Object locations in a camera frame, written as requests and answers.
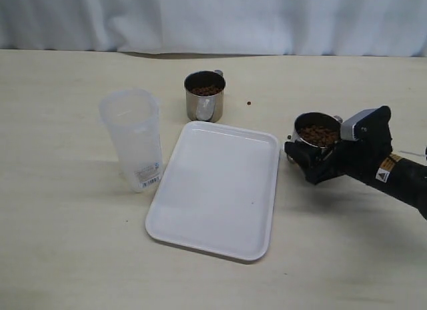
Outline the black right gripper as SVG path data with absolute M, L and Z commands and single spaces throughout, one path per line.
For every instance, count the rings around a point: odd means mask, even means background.
M 314 147 L 300 141 L 286 141 L 284 151 L 300 167 L 310 184 L 319 184 L 343 175 L 357 180 L 387 180 L 391 169 L 381 164 L 392 152 L 390 119 L 391 110 L 389 106 L 383 105 L 356 124 L 357 141 L 341 140 L 334 149 Z

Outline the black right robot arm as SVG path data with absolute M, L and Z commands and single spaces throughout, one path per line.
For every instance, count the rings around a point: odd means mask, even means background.
M 391 110 L 364 109 L 343 121 L 320 112 L 302 113 L 284 143 L 289 161 L 317 185 L 347 175 L 426 216 L 426 166 L 393 152 Z

